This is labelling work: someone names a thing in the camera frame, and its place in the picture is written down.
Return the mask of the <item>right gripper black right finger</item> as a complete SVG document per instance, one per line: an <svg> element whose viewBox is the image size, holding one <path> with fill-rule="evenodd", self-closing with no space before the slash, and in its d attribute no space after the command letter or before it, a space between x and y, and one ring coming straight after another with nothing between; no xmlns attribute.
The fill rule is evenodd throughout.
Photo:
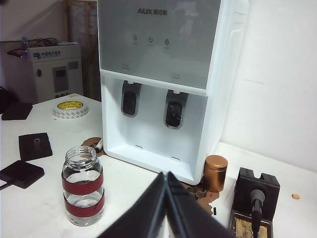
<svg viewBox="0 0 317 238"><path fill-rule="evenodd" d="M233 237L198 204L172 172L166 177L166 213L176 238Z"/></svg>

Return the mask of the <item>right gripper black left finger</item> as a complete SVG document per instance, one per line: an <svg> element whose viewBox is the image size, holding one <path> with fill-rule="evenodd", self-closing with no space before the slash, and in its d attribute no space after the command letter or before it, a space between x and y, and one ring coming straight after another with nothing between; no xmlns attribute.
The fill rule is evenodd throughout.
<svg viewBox="0 0 317 238"><path fill-rule="evenodd" d="M136 203L101 238L156 238L165 217L165 178L159 173Z"/></svg>

